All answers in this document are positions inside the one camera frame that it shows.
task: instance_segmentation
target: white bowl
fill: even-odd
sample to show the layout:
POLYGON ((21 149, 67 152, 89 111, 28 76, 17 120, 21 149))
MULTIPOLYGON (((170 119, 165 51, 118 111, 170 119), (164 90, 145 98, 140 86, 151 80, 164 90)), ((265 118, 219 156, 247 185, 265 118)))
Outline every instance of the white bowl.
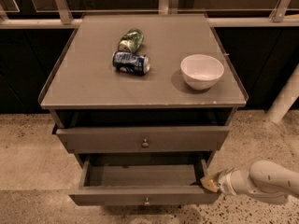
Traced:
POLYGON ((224 73, 219 60, 199 54, 186 57, 180 64, 180 70, 186 83, 196 90, 212 87, 224 73))

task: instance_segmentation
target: concrete floor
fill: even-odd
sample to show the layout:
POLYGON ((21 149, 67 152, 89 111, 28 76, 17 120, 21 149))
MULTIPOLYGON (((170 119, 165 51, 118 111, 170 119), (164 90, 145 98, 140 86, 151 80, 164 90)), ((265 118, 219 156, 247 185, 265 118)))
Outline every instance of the concrete floor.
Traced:
MULTIPOLYGON (((50 115, 0 115, 0 223, 299 223, 299 200, 259 203, 220 196, 211 205, 78 207, 67 196, 80 167, 55 135, 50 115)), ((280 124, 263 111, 238 111, 209 172, 275 161, 299 172, 299 111, 280 124)))

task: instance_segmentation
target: soda can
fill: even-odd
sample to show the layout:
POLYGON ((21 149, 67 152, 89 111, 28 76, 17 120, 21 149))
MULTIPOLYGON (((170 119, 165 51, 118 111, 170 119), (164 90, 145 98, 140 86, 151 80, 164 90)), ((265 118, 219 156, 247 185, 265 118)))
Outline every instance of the soda can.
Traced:
POLYGON ((142 41, 142 32, 137 28, 131 29, 121 38, 118 51, 136 53, 140 48, 142 41))
POLYGON ((140 76, 147 74, 150 70, 150 58, 147 55, 137 56, 130 52, 114 52, 112 64, 119 71, 140 76))

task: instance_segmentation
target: white post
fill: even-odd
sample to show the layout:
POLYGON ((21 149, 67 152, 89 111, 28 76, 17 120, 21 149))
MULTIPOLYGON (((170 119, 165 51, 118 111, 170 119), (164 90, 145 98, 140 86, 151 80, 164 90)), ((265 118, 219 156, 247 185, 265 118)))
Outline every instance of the white post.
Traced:
POLYGON ((275 123, 282 120, 284 115, 291 108, 292 104, 299 96, 299 64, 293 71, 285 86, 282 88, 277 99, 274 101, 268 112, 267 117, 275 123))

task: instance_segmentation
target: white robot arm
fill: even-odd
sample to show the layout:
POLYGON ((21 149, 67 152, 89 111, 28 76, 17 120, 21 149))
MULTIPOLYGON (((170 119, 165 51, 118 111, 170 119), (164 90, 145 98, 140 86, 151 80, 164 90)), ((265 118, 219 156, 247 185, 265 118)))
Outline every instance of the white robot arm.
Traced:
POLYGON ((203 186, 224 195, 246 194, 258 201, 284 204, 299 198, 299 173, 271 161, 256 161, 248 170, 228 169, 201 179, 203 186))

